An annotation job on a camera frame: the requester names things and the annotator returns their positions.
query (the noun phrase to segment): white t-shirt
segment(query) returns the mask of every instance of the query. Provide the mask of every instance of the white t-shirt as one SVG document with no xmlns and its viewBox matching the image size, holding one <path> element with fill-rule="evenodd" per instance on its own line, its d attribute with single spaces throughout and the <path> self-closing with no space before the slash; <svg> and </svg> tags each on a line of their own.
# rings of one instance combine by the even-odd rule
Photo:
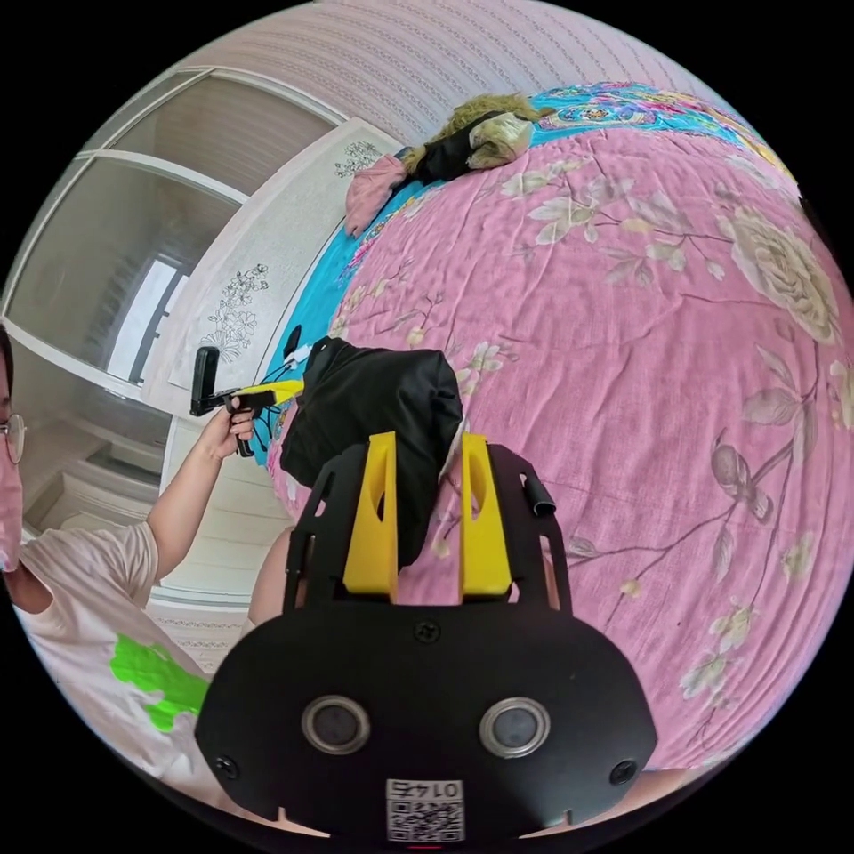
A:
<svg viewBox="0 0 854 854">
<path fill-rule="evenodd" d="M 53 602 L 41 614 L 16 608 L 19 620 L 93 732 L 153 777 L 245 816 L 193 736 L 208 679 L 143 610 L 157 573 L 148 523 L 47 531 L 22 547 L 20 559 Z"/>
</svg>

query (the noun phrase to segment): yellow handle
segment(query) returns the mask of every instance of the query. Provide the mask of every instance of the yellow handle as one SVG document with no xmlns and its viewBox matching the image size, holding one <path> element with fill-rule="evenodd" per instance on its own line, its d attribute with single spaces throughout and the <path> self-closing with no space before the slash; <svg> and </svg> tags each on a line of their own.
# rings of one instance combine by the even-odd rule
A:
<svg viewBox="0 0 854 854">
<path fill-rule="evenodd" d="M 265 391 L 271 391 L 275 398 L 273 406 L 280 403 L 285 403 L 286 400 L 295 398 L 305 388 L 305 383 L 302 380 L 280 380 L 277 383 L 262 383 L 261 385 L 251 385 L 246 389 L 238 389 L 234 392 L 234 396 L 239 398 L 242 394 L 263 394 Z"/>
</svg>

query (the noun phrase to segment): qr code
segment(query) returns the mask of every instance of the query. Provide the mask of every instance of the qr code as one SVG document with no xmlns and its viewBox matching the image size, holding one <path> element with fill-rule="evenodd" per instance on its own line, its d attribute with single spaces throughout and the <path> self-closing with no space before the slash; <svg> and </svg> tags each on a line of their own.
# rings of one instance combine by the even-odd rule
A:
<svg viewBox="0 0 854 854">
<path fill-rule="evenodd" d="M 393 842 L 460 842 L 464 839 L 462 801 L 388 801 Z"/>
</svg>

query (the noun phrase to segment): hand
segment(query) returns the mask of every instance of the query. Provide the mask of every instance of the hand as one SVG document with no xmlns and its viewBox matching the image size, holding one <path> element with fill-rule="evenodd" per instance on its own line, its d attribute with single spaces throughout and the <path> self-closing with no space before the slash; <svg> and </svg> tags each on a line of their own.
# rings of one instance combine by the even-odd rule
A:
<svg viewBox="0 0 854 854">
<path fill-rule="evenodd" d="M 232 398 L 231 406 L 239 409 L 240 398 Z M 224 460 L 238 450 L 238 439 L 249 441 L 254 433 L 254 420 L 251 412 L 237 412 L 231 415 L 223 407 L 208 422 L 198 444 L 214 459 Z"/>
</svg>

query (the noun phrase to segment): green print on shirt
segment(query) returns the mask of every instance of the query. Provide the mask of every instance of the green print on shirt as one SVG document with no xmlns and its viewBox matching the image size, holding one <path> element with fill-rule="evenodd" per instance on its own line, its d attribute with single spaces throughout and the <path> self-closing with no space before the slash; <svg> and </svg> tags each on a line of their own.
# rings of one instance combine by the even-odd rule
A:
<svg viewBox="0 0 854 854">
<path fill-rule="evenodd" d="M 135 685 L 140 691 L 163 693 L 160 702 L 145 707 L 161 732 L 171 732 L 181 712 L 198 715 L 207 692 L 207 681 L 187 673 L 168 649 L 159 643 L 146 647 L 124 634 L 118 635 L 109 669 L 120 682 Z"/>
</svg>

